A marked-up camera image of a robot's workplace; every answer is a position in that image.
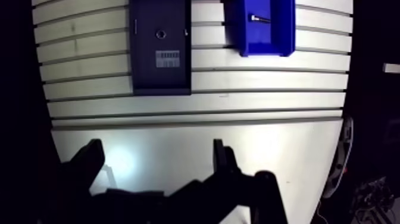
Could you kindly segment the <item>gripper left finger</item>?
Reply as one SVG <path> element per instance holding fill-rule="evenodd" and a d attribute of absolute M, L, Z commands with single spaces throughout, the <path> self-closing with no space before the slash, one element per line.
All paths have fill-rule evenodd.
<path fill-rule="evenodd" d="M 42 223 L 151 223 L 164 198 L 162 191 L 130 192 L 107 188 L 91 194 L 89 188 L 105 163 L 100 139 L 91 139 L 70 161 L 57 167 L 49 186 Z"/>

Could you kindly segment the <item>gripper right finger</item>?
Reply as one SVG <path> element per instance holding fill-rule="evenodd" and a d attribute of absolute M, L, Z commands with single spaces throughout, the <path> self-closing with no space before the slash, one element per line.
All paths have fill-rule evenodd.
<path fill-rule="evenodd" d="M 237 206 L 250 208 L 251 223 L 287 223 L 275 175 L 240 170 L 231 147 L 213 140 L 214 173 L 194 180 L 168 198 L 170 223 L 220 223 Z"/>

